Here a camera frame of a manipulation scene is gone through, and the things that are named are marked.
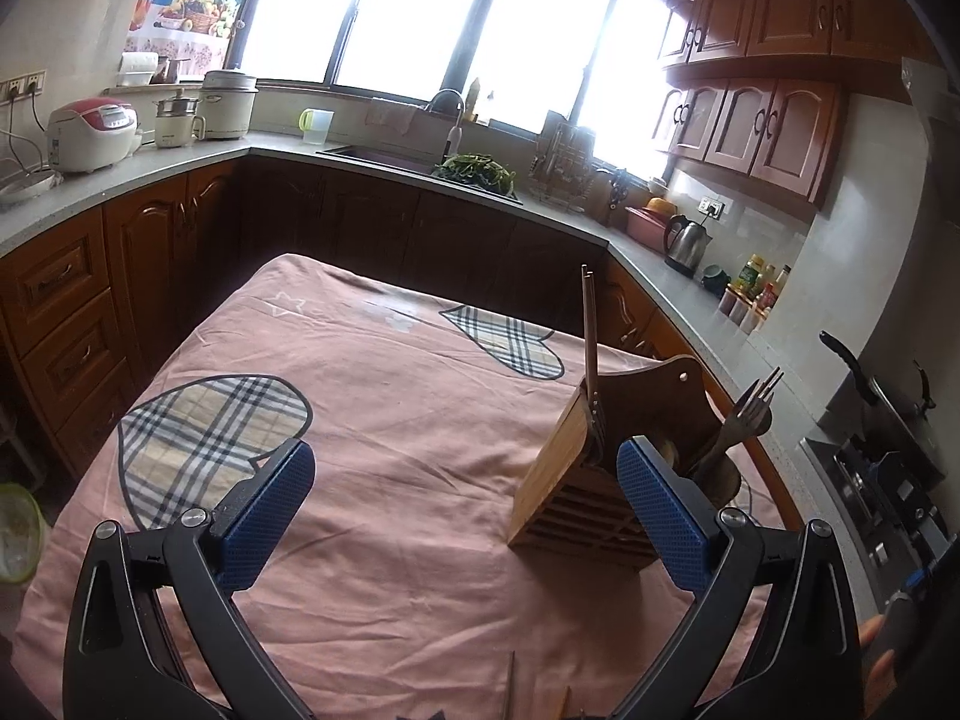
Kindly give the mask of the right hand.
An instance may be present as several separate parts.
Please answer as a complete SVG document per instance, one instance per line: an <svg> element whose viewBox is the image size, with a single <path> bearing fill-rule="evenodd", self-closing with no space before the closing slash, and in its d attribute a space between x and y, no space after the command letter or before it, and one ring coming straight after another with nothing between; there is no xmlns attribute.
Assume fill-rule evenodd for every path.
<svg viewBox="0 0 960 720"><path fill-rule="evenodd" d="M859 626L859 644L863 652L867 652L872 647L882 626L884 626L882 614L876 614ZM896 688L893 650L887 650L872 662L871 667L866 671L866 676L862 678L862 684L864 684L864 717L871 718Z"/></svg>

